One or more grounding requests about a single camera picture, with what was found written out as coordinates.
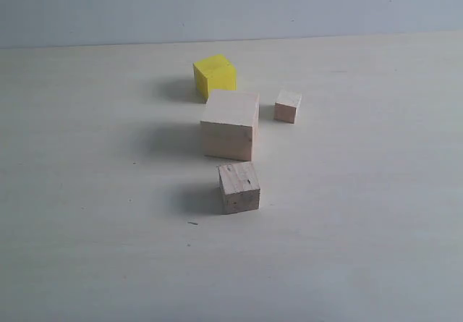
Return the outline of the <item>large light wooden cube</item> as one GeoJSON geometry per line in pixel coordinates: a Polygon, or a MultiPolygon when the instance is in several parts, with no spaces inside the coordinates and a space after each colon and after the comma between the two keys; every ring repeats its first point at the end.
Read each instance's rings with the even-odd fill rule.
{"type": "Polygon", "coordinates": [[[251,161],[257,140],[259,95],[236,90],[213,90],[200,120],[203,154],[251,161]]]}

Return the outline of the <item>medium dark wooden cube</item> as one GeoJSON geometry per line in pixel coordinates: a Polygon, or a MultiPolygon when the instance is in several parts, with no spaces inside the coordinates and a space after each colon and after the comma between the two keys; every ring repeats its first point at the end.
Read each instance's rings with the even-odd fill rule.
{"type": "Polygon", "coordinates": [[[251,161],[219,166],[218,178],[224,214],[259,209],[260,185],[251,161]]]}

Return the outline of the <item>small light wooden cube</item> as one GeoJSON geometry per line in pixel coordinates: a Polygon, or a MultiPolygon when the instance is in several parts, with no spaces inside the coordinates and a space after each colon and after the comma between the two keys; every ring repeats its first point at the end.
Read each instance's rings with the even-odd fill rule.
{"type": "Polygon", "coordinates": [[[301,100],[301,93],[281,90],[274,104],[273,118],[281,122],[294,124],[301,100]]]}

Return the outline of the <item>yellow cube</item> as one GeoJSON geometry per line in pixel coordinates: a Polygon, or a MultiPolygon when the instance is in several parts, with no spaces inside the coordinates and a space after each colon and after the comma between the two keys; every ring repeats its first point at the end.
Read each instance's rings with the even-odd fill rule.
{"type": "Polygon", "coordinates": [[[196,61],[192,67],[196,89],[205,101],[213,90],[237,89],[237,70],[223,54],[196,61]]]}

